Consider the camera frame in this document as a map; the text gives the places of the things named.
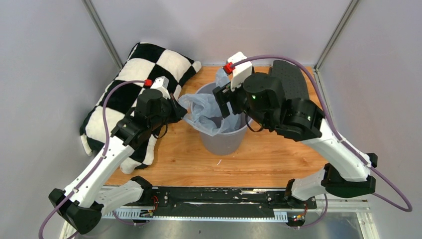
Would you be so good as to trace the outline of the blue translucent trash bag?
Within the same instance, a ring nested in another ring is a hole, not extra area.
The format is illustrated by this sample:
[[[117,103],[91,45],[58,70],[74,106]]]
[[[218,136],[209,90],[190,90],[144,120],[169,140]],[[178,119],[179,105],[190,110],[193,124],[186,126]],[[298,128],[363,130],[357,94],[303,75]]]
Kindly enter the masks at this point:
[[[230,133],[240,129],[240,116],[230,113],[224,118],[212,93],[214,88],[222,87],[225,84],[230,84],[229,77],[223,69],[218,69],[213,82],[202,86],[194,94],[180,96],[178,103],[188,110],[183,120],[208,136]]]

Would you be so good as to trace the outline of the grey plastic trash bin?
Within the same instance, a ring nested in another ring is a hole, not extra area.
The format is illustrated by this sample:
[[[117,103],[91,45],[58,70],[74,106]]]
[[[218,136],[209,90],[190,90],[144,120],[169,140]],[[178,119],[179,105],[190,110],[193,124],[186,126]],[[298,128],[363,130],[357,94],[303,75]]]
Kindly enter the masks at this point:
[[[241,119],[241,128],[234,132],[208,136],[198,131],[202,144],[206,150],[214,155],[229,155],[239,148],[248,130],[247,123],[251,123],[252,120],[246,118],[245,114],[239,114],[238,116],[240,116]]]

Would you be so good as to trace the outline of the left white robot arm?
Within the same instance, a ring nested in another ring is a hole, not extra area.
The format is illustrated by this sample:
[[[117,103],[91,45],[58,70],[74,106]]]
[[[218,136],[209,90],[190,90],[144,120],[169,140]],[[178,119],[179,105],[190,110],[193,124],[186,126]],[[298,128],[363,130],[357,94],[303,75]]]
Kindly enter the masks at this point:
[[[163,96],[157,89],[146,89],[137,104],[112,131],[107,130],[103,151],[65,189],[53,189],[48,198],[55,211],[78,233],[93,230],[101,218],[129,203],[141,206],[154,202],[152,185],[140,176],[122,186],[100,192],[104,183],[156,129],[181,121],[187,110],[172,94]]]

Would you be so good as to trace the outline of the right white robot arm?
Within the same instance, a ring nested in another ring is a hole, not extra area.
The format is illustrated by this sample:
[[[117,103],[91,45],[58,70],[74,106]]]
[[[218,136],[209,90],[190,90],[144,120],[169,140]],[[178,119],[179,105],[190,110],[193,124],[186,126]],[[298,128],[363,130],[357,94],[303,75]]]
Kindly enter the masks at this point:
[[[330,193],[341,198],[373,194],[376,179],[370,167],[374,153],[365,154],[335,137],[324,112],[311,100],[286,99],[283,82],[266,73],[248,76],[239,88],[230,84],[213,89],[222,116],[244,113],[262,129],[300,142],[326,159],[317,173],[291,179],[284,193],[287,206],[296,208],[311,197]]]

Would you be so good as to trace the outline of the black white checkered pillow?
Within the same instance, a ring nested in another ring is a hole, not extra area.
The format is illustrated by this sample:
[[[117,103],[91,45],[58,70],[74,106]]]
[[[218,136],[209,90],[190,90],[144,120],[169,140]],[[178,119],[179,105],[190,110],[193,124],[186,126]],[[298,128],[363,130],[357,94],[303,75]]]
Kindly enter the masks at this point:
[[[200,61],[181,53],[148,42],[138,42],[131,49],[123,68],[106,86],[100,99],[80,126],[82,147],[88,156],[102,150],[106,135],[103,115],[109,130],[123,119],[127,111],[136,106],[136,100],[146,86],[137,80],[152,80],[165,76],[167,90],[179,98],[183,86],[202,68]]]

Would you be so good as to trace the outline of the dark grey dotted cloth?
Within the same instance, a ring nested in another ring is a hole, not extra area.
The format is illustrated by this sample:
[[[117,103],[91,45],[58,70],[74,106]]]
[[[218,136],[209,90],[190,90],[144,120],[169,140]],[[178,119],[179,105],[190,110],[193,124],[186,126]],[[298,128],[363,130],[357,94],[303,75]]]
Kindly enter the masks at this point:
[[[299,67],[283,60],[274,60],[268,74],[281,79],[286,101],[300,98],[309,100],[306,79]]]

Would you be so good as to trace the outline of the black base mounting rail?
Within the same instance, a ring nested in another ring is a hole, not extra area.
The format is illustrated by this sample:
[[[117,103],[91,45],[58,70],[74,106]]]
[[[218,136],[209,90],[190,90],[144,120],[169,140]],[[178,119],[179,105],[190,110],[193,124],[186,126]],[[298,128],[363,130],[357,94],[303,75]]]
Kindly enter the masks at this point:
[[[299,223],[316,209],[314,197],[290,206],[284,189],[153,187],[152,198],[144,205],[129,203],[109,213],[136,222],[152,220],[204,222]]]

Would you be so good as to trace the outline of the left aluminium frame post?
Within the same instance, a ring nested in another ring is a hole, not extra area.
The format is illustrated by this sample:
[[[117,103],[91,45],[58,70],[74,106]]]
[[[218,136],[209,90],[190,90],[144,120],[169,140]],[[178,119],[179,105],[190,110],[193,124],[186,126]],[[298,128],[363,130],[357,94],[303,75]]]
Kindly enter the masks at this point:
[[[94,26],[97,29],[97,32],[99,33],[101,39],[103,40],[112,60],[114,61],[114,63],[116,64],[116,66],[121,69],[123,67],[123,62],[121,60],[121,58],[118,55],[118,52],[101,20],[100,15],[98,14],[94,3],[92,0],[82,0],[82,3],[88,13],[88,15],[90,16]]]

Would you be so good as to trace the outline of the aluminium frame post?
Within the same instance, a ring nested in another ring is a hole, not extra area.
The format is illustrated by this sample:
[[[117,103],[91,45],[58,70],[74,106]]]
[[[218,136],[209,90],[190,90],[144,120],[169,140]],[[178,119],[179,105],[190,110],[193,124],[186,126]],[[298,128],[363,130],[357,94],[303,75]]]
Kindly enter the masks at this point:
[[[94,3],[92,0],[82,0],[82,3],[88,13],[88,15],[90,16],[94,26],[97,29],[97,32],[99,33],[101,39],[103,40],[112,60],[114,61],[114,63],[116,64],[116,66],[121,69],[123,67],[123,62],[121,60],[121,58],[118,55],[118,52],[101,20],[100,15],[98,14]]]
[[[316,64],[314,65],[314,69],[317,71],[319,70],[323,64],[325,63],[329,53],[332,51],[334,45],[336,44],[338,38],[340,37],[341,33],[343,32],[344,28],[346,27],[347,23],[349,22],[350,18],[354,14],[356,8],[360,4],[360,0],[350,0],[349,4],[347,5],[346,10],[342,14],[338,24],[336,25],[331,37],[329,38],[327,44],[325,45],[321,55],[319,56]]]

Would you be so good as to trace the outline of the right aluminium frame post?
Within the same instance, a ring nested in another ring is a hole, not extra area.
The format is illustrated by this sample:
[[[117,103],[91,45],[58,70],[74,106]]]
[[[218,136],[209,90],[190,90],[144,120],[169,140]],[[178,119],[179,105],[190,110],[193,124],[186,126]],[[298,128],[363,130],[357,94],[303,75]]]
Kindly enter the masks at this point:
[[[325,63],[329,53],[332,51],[334,45],[336,44],[338,38],[340,37],[341,33],[343,32],[344,28],[346,27],[347,23],[349,22],[350,18],[354,14],[356,8],[360,4],[360,0],[350,0],[349,4],[347,5],[346,10],[342,14],[338,24],[336,25],[331,37],[329,38],[327,44],[325,45],[321,55],[319,56],[316,64],[314,65],[314,69],[317,71],[319,70],[323,64]]]

